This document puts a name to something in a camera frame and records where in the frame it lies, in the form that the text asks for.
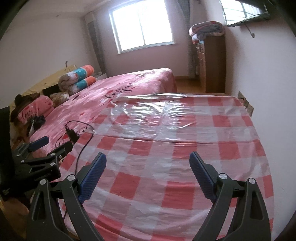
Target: red and white checkered tablecloth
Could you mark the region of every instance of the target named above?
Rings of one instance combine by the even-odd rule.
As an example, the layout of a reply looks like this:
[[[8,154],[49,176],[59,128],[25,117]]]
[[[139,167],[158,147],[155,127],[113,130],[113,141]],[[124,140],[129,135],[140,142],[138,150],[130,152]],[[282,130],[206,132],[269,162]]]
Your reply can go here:
[[[255,178],[272,227],[268,161],[238,99],[183,94],[119,97],[92,125],[96,134],[78,169],[98,152],[107,156],[106,169],[84,203],[106,241],[192,240],[212,206],[189,166],[193,151],[232,179]],[[74,145],[61,165],[62,178],[74,172],[76,157],[90,136],[84,133]],[[235,204],[233,199],[219,237],[227,233]],[[68,216],[65,222],[74,231]]]

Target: window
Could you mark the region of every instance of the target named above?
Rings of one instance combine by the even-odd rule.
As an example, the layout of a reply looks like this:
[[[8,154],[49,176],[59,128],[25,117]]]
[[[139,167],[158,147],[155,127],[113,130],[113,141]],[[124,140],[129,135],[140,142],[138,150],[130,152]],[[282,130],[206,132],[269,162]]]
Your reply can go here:
[[[261,13],[260,9],[252,5],[235,0],[220,0],[223,6],[226,24],[232,24]]]
[[[164,0],[142,0],[112,9],[110,19],[118,53],[173,44]]]

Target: wooden cabinet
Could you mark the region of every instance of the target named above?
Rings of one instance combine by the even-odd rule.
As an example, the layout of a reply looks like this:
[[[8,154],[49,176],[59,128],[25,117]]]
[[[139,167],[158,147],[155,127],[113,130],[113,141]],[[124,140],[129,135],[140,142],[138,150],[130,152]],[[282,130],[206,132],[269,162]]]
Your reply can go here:
[[[208,36],[196,44],[197,71],[206,93],[224,93],[226,78],[226,48],[224,36]]]

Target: pink pillow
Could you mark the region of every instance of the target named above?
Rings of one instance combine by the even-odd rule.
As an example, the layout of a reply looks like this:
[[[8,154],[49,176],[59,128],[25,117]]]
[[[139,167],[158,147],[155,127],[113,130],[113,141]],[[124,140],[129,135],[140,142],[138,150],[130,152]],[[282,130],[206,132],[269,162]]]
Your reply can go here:
[[[54,108],[52,100],[48,96],[41,95],[32,103],[27,105],[18,114],[17,118],[25,125],[31,117],[41,115],[47,117],[53,110]]]

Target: blue gripper pad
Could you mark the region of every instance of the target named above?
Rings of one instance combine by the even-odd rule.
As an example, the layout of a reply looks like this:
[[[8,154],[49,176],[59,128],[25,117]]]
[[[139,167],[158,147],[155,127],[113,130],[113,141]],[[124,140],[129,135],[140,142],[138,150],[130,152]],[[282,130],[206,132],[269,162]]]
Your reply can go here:
[[[190,167],[202,189],[204,196],[215,203],[216,195],[216,180],[218,172],[210,164],[205,164],[197,152],[192,152],[189,158]]]
[[[37,141],[31,142],[28,148],[29,152],[36,151],[49,143],[49,138],[44,136]]]
[[[105,170],[106,163],[106,156],[100,152],[90,165],[84,166],[77,173],[78,184],[80,186],[78,196],[80,203],[91,198],[91,195]]]

